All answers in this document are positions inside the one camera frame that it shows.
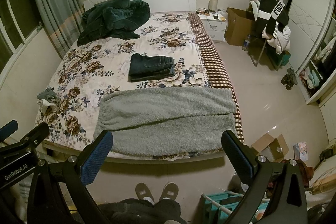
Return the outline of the grey fleece pants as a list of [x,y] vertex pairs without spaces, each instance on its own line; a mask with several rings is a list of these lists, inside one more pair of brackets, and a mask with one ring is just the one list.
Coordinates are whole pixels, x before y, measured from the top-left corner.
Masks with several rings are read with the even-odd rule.
[[113,134],[112,151],[136,157],[210,152],[222,133],[236,133],[232,91],[214,88],[125,90],[101,99],[94,131]]

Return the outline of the small clothes pile on bed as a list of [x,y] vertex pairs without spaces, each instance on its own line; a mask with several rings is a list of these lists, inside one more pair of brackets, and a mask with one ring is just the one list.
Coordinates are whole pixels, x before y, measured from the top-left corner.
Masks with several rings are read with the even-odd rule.
[[46,88],[37,95],[39,110],[44,115],[56,112],[60,101],[60,97],[51,88]]

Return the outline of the small open cardboard box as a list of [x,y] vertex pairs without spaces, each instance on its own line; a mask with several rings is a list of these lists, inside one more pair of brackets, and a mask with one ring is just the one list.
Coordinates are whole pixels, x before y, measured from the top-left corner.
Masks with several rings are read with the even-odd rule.
[[256,140],[251,147],[256,155],[265,156],[272,162],[282,162],[289,151],[288,145],[282,134],[277,138],[274,138],[270,134],[265,133],[262,137]]

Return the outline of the teal laundry rack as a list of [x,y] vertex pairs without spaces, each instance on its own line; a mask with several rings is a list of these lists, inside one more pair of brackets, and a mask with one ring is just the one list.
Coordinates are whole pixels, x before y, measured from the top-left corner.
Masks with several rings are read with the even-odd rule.
[[230,191],[209,195],[203,193],[202,223],[226,223],[243,196]]

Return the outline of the left grey slipper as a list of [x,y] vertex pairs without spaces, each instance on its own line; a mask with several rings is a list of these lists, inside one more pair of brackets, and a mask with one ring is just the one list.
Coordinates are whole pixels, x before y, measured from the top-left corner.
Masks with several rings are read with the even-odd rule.
[[135,193],[139,200],[147,200],[150,201],[151,203],[154,202],[154,197],[150,189],[143,182],[140,182],[135,186]]

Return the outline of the grey slipper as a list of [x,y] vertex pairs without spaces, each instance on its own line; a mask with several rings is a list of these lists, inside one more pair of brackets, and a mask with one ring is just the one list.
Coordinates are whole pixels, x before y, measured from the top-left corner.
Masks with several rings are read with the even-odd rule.
[[150,189],[143,182],[140,182],[135,186],[135,193],[139,200],[147,200],[150,201],[151,203],[154,202],[154,197]]
[[169,182],[165,185],[162,190],[159,200],[173,200],[175,201],[179,193],[179,188],[177,184]]

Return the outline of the floral bed sheet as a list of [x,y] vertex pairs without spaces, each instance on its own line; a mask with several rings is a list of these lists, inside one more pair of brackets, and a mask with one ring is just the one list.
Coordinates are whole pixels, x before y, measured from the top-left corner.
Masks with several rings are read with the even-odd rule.
[[[46,148],[69,153],[93,141],[102,96],[122,90],[205,87],[209,78],[201,45],[211,38],[193,13],[153,14],[137,31],[138,38],[99,39],[72,46],[52,76],[49,88],[60,98],[56,112],[37,115],[50,135]],[[131,56],[168,56],[174,59],[173,76],[163,80],[128,80]]]

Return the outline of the right grey slipper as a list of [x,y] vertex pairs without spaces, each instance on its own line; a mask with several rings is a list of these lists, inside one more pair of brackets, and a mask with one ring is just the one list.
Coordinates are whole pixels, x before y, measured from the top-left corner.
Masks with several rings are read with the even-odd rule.
[[179,188],[177,184],[169,182],[165,185],[162,190],[159,200],[173,200],[175,201],[179,193]]

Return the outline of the shoes on floor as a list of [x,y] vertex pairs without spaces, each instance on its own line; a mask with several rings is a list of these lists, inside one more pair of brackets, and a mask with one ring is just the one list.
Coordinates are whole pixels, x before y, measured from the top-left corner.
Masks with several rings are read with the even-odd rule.
[[294,85],[298,84],[297,77],[293,69],[288,68],[287,74],[281,79],[281,83],[285,85],[286,90],[291,90]]

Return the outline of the brown checkered blanket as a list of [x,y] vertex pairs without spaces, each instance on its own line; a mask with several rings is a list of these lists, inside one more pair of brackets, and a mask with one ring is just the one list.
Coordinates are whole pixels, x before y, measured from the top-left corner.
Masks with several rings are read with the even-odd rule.
[[215,89],[229,89],[232,91],[232,100],[236,105],[236,112],[234,113],[235,131],[238,139],[244,143],[242,118],[239,109],[238,100],[231,79],[226,71],[224,62],[218,53],[214,42],[207,33],[205,26],[196,13],[188,13],[190,28],[195,35],[196,44],[199,47],[201,54],[201,61],[205,68],[207,75],[207,82],[209,87]]

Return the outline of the folded dark jeans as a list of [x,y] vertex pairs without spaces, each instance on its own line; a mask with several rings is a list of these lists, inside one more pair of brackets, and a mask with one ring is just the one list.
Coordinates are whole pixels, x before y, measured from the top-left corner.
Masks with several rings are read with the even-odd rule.
[[175,63],[172,57],[143,56],[135,53],[131,56],[128,80],[139,82],[161,80],[175,75]]

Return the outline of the dark green blanket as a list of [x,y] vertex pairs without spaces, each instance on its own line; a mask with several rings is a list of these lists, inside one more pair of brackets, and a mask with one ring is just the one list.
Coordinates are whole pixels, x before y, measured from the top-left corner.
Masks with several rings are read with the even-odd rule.
[[77,40],[83,46],[98,39],[137,39],[135,30],[150,18],[150,6],[142,0],[110,0],[84,12],[84,31]]

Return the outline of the large cardboard box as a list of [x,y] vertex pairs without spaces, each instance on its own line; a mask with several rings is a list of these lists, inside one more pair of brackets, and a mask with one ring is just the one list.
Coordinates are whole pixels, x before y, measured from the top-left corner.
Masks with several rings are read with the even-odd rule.
[[228,24],[225,40],[231,46],[243,46],[248,35],[255,31],[256,21],[254,14],[249,11],[228,8]]

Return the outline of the chair with clothes pile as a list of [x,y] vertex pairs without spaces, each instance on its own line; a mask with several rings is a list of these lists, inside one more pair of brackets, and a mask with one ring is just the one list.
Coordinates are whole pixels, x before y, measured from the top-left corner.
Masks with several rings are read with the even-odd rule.
[[290,59],[289,15],[282,0],[250,0],[256,27],[252,32],[248,54],[254,66],[266,55],[275,70],[287,65]]

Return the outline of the white nightstand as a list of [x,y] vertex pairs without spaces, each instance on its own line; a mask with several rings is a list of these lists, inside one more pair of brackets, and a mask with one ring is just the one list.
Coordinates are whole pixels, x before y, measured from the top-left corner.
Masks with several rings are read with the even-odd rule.
[[210,38],[215,42],[223,42],[225,40],[225,33],[227,30],[228,20],[218,13],[204,13],[197,12]]

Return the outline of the white wardrobe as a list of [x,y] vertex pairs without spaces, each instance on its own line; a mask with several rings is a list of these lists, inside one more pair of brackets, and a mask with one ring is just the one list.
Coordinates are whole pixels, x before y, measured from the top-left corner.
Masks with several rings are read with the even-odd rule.
[[289,63],[310,104],[335,82],[335,0],[283,0],[289,15]]

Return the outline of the white table lamp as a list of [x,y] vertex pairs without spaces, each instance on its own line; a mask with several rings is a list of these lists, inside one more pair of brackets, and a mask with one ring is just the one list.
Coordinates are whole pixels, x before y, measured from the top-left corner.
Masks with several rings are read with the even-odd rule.
[[216,12],[218,8],[218,0],[209,0],[208,10],[210,12]]

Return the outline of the window frame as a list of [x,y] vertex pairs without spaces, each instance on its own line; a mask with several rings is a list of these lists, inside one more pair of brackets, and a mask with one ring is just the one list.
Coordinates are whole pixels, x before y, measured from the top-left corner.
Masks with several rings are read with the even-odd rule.
[[43,28],[35,0],[1,0],[1,82]]

